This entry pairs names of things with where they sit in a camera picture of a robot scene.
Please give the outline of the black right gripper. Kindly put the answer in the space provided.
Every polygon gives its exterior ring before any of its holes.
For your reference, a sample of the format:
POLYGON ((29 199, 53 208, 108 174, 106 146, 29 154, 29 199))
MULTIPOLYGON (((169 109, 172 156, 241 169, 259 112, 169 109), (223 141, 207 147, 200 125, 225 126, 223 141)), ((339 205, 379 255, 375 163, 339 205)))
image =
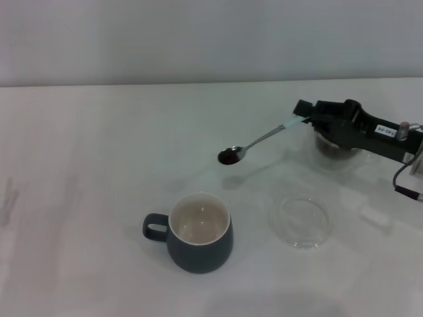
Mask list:
POLYGON ((408 132, 403 141, 397 139, 400 125, 369 115, 355 100, 299 100, 293 113, 309 117, 313 127, 339 147, 363 149, 397 162, 408 162, 422 143, 418 131, 408 132))

